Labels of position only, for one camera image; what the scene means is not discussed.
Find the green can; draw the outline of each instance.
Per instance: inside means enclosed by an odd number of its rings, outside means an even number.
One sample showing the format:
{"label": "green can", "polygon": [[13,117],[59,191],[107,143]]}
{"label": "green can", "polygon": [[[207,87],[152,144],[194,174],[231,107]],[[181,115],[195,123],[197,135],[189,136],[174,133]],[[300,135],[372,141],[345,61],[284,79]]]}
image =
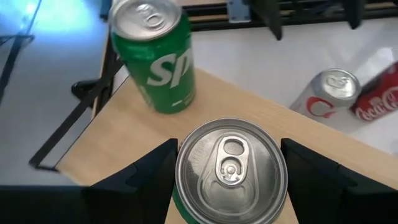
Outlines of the green can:
{"label": "green can", "polygon": [[110,11],[111,38],[147,104],[160,113],[184,110],[195,97],[188,16],[172,0],[119,0]]}

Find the can lid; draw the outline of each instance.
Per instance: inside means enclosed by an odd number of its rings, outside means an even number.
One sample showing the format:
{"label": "can lid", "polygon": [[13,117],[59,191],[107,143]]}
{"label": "can lid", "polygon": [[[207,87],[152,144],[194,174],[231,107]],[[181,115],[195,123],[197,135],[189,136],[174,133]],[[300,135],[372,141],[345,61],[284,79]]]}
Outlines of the can lid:
{"label": "can lid", "polygon": [[270,223],[284,204],[287,168],[264,130],[225,118],[184,140],[176,185],[184,207],[200,223]]}
{"label": "can lid", "polygon": [[338,99],[356,98],[361,92],[358,79],[350,72],[332,68],[322,72],[322,88]]}
{"label": "can lid", "polygon": [[110,24],[126,39],[151,40],[171,31],[181,13],[174,0],[119,0],[110,10]]}

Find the aluminum can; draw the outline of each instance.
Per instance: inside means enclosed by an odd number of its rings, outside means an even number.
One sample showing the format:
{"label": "aluminum can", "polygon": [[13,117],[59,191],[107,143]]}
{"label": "aluminum can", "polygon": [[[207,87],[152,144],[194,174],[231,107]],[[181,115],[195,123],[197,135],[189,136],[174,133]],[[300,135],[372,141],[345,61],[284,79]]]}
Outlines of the aluminum can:
{"label": "aluminum can", "polygon": [[363,121],[373,121],[398,109],[398,62],[388,66],[370,82],[351,107]]}
{"label": "aluminum can", "polygon": [[174,202],[187,223],[272,223],[287,193],[277,143],[250,122],[223,118],[190,133],[177,157]]}
{"label": "aluminum can", "polygon": [[161,113],[194,99],[190,23],[174,0],[119,0],[110,10],[111,40],[147,104]]}
{"label": "aluminum can", "polygon": [[332,68],[313,78],[290,109],[315,120],[327,119],[350,108],[360,93],[361,85],[353,74]]}

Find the diet coke can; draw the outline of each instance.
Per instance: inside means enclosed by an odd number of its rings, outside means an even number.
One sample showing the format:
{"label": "diet coke can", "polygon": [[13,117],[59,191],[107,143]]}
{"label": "diet coke can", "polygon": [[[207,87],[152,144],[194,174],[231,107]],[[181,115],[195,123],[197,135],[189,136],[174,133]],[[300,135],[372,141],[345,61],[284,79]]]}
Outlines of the diet coke can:
{"label": "diet coke can", "polygon": [[361,120],[372,121],[398,109],[398,61],[365,84],[351,108]]}
{"label": "diet coke can", "polygon": [[290,109],[315,120],[327,119],[352,106],[360,93],[361,85],[353,74],[332,68],[313,78]]}

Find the wooden table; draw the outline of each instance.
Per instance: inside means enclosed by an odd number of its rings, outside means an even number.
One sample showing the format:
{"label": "wooden table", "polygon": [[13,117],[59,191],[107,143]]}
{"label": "wooden table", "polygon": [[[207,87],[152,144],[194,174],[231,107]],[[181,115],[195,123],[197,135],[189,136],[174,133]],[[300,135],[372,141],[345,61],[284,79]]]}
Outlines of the wooden table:
{"label": "wooden table", "polygon": [[[82,185],[121,170],[168,140],[181,141],[202,123],[242,118],[273,138],[291,138],[344,166],[398,189],[398,159],[196,69],[197,97],[186,110],[158,114],[144,103],[128,78],[76,140],[57,168]],[[184,223],[173,202],[166,223]],[[298,223],[287,197],[276,223]]]}

